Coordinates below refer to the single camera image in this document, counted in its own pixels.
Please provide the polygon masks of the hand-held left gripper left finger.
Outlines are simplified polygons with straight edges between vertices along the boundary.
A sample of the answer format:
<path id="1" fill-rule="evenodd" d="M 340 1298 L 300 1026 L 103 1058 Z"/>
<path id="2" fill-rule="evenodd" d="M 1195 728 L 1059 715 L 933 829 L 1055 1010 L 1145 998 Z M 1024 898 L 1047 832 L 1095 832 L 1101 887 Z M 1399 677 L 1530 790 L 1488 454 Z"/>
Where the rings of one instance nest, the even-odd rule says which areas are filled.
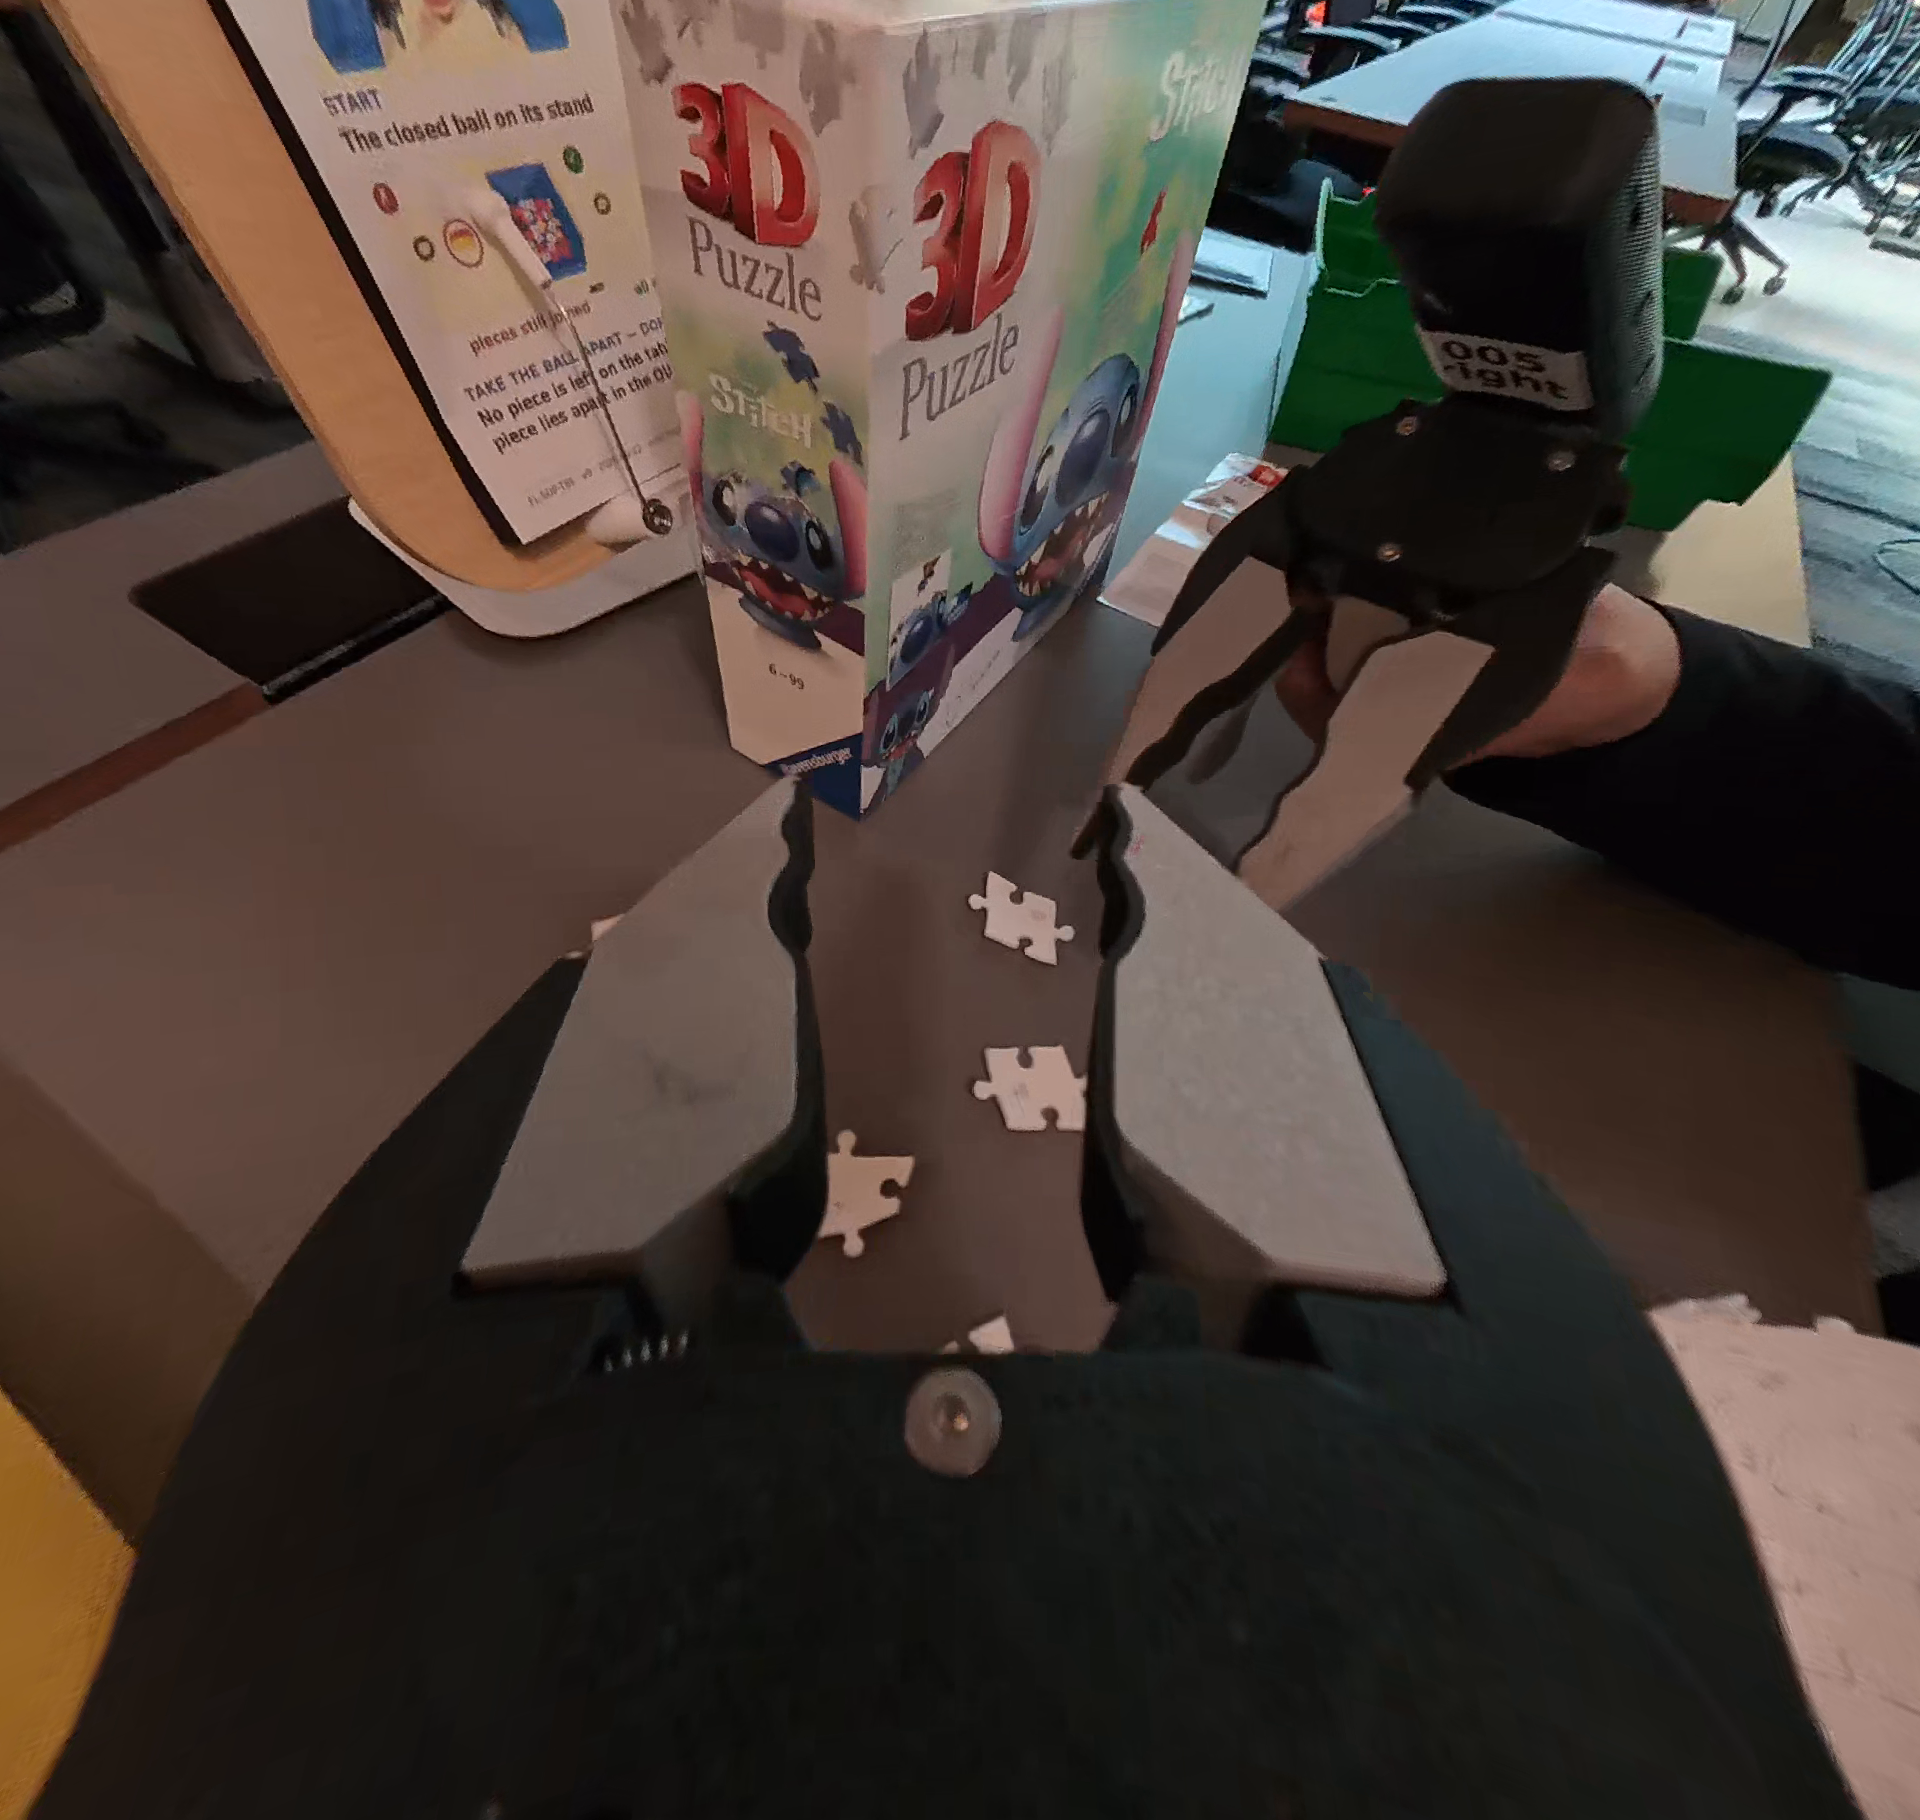
<path id="1" fill-rule="evenodd" d="M 811 834 L 809 793 L 778 780 L 589 945 L 465 1285 L 797 1271 L 828 1209 Z"/>

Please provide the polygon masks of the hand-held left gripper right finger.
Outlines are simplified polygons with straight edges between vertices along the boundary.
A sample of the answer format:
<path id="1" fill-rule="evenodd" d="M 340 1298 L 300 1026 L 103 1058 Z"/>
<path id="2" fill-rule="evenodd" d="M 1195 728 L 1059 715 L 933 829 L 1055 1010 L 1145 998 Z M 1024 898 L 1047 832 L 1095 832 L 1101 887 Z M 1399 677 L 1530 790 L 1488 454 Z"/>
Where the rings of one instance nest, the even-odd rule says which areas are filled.
<path id="1" fill-rule="evenodd" d="M 1141 789 L 1093 811 L 1101 895 L 1079 1218 L 1099 1289 L 1431 1303 L 1448 1285 L 1328 962 Z"/>

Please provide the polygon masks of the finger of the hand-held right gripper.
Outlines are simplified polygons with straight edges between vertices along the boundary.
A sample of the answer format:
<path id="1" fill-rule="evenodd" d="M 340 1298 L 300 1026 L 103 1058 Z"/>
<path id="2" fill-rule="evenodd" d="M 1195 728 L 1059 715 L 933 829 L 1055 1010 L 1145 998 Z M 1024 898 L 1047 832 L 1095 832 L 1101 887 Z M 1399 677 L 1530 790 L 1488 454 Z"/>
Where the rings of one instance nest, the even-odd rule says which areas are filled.
<path id="1" fill-rule="evenodd" d="M 1412 779 L 1492 647 L 1414 626 L 1374 603 L 1333 603 L 1324 671 L 1333 707 L 1303 777 L 1238 859 L 1236 878 L 1286 913 L 1389 832 L 1414 806 Z"/>
<path id="2" fill-rule="evenodd" d="M 1301 782 L 1275 782 L 1258 802 L 1240 801 L 1241 823 L 1206 798 L 1240 750 L 1246 725 L 1284 669 L 1320 648 L 1332 603 L 1296 601 L 1284 583 L 1227 583 L 1184 619 L 1167 617 L 1123 717 L 1106 777 L 1070 844 L 1090 859 L 1108 831 L 1108 790 L 1162 790 L 1176 829 L 1220 862 L 1329 862 L 1332 832 L 1309 824 Z"/>

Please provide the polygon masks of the white puzzle pieces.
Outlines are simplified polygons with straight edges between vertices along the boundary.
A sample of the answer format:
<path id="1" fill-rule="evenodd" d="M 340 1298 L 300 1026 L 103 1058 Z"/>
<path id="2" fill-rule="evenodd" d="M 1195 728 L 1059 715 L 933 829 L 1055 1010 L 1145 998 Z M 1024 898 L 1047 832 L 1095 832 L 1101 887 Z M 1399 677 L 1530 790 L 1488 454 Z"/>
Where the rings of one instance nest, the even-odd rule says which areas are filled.
<path id="1" fill-rule="evenodd" d="M 1092 927 L 1062 864 L 815 897 L 828 1206 L 794 1280 L 834 1351 L 976 1360 L 1101 1323 L 1079 1224 Z"/>

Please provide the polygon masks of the partly built puzzle ball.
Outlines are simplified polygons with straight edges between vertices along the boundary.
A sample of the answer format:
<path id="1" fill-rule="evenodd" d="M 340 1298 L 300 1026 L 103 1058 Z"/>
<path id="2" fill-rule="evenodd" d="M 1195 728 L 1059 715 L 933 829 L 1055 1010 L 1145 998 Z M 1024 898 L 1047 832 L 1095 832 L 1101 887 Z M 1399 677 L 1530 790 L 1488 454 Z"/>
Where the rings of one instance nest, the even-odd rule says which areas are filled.
<path id="1" fill-rule="evenodd" d="M 1787 1650 L 1860 1812 L 1918 1814 L 1918 1353 L 1743 1297 L 1650 1324 L 1730 1474 Z"/>

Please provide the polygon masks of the yellow plastic bin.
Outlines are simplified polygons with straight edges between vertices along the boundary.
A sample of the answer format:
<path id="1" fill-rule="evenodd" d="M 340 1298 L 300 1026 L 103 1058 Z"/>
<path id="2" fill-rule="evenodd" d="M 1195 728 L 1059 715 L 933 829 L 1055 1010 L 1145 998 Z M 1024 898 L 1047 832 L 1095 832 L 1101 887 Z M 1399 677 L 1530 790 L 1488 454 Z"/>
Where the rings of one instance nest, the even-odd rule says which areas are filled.
<path id="1" fill-rule="evenodd" d="M 1 1401 L 1 1814 L 34 1809 L 80 1719 L 131 1548 Z"/>

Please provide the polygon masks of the person's right forearm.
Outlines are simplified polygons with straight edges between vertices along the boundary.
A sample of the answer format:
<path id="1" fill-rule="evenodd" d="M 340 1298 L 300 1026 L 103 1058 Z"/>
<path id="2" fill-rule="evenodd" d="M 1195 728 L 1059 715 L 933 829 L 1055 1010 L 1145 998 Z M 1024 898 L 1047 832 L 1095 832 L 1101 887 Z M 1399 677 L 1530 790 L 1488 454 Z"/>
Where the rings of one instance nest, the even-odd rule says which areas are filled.
<path id="1" fill-rule="evenodd" d="M 1653 606 L 1682 677 L 1650 726 L 1450 789 L 1813 968 L 1916 993 L 1916 691 Z"/>

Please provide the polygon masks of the cartoon print puzzle box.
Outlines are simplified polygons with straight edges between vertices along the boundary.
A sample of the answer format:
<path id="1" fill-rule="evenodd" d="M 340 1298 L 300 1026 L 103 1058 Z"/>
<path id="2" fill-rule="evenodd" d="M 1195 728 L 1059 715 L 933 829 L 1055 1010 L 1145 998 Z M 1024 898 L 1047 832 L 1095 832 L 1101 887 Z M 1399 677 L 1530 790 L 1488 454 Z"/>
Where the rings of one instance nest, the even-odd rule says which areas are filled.
<path id="1" fill-rule="evenodd" d="M 610 0 L 731 749 L 870 815 L 1106 573 L 1269 0 Z"/>

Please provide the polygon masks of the folded instruction leaflet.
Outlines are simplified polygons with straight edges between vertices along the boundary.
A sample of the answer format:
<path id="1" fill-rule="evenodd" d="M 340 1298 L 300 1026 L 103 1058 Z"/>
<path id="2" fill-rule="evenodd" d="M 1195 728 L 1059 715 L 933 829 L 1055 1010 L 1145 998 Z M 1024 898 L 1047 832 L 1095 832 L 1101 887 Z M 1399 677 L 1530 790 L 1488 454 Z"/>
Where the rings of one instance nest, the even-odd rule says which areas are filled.
<path id="1" fill-rule="evenodd" d="M 1289 466 L 1263 456 L 1227 452 L 1207 476 L 1163 517 L 1152 534 L 1108 574 L 1097 604 L 1143 626 L 1160 629 L 1188 576 L 1240 512 L 1284 485 Z"/>

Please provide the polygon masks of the grey office table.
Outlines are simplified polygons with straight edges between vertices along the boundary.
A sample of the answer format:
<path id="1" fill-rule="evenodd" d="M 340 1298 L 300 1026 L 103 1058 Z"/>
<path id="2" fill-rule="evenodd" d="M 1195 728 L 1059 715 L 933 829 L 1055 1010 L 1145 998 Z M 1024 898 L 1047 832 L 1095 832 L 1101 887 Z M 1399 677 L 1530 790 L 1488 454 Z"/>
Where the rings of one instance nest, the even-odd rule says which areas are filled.
<path id="1" fill-rule="evenodd" d="M 1618 80 L 1657 110 L 1668 220 L 1716 225 L 1736 203 L 1738 115 L 1722 88 L 1733 23 L 1632 0 L 1512 0 L 1307 86 L 1284 127 L 1392 151 L 1466 80 Z"/>

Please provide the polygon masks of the row of black office chairs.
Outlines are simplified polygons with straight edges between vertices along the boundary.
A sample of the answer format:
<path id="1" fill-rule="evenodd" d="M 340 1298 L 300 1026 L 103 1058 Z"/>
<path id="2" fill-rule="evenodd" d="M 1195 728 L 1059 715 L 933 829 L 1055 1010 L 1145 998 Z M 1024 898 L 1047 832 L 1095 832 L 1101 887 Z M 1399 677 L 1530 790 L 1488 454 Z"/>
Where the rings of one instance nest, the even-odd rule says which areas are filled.
<path id="1" fill-rule="evenodd" d="M 1847 195 L 1868 244 L 1916 256 L 1918 247 L 1918 0 L 1871 0 L 1828 62 L 1776 65 L 1745 90 L 1736 143 L 1736 201 L 1705 232 L 1731 281 L 1736 305 L 1749 258 L 1765 269 L 1763 296 L 1787 282 L 1787 260 L 1757 222 L 1787 219 L 1810 201 Z"/>

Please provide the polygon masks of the white board base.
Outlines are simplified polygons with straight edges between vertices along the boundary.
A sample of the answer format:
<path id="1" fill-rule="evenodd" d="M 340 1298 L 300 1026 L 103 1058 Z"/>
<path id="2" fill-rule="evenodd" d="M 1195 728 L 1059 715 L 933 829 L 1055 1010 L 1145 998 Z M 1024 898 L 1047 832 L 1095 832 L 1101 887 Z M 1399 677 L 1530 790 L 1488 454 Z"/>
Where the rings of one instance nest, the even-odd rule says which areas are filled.
<path id="1" fill-rule="evenodd" d="M 347 517 L 390 557 L 411 570 L 452 610 L 484 632 L 509 641 L 555 639 L 630 608 L 693 576 L 700 543 L 684 497 L 666 505 L 670 531 L 648 528 L 641 502 L 619 492 L 578 523 L 546 537 L 558 543 L 558 567 L 539 585 L 485 586 L 445 574 L 387 537 L 351 499 Z"/>

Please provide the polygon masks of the black rectangular pad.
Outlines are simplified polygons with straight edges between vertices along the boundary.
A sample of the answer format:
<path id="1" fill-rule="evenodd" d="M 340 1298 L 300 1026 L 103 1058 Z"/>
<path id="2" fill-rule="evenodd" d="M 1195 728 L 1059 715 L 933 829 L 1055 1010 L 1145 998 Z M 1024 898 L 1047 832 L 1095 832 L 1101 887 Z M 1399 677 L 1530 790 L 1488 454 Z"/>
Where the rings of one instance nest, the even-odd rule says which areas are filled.
<path id="1" fill-rule="evenodd" d="M 131 606 L 283 705 L 449 610 L 347 499 L 134 585 Z"/>

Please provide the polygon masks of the printed instruction sheet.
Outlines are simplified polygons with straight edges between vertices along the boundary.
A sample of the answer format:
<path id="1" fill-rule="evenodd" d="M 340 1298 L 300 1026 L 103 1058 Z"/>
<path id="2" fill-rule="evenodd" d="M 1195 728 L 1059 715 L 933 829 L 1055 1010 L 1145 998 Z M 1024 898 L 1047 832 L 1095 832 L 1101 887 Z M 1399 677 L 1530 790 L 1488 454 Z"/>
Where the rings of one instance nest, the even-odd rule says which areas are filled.
<path id="1" fill-rule="evenodd" d="M 492 531 L 688 500 L 610 0 L 207 0 Z"/>

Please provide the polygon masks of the wooden sign board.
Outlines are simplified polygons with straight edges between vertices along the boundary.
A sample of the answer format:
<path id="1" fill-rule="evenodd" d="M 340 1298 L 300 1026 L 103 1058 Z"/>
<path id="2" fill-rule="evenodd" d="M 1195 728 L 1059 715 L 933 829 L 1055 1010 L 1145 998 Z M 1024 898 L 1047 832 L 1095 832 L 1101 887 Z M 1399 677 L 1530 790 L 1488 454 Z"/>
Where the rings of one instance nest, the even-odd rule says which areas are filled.
<path id="1" fill-rule="evenodd" d="M 560 545 L 484 519 L 344 232 L 210 0 L 38 0 L 347 500 L 419 561 L 537 586 Z"/>

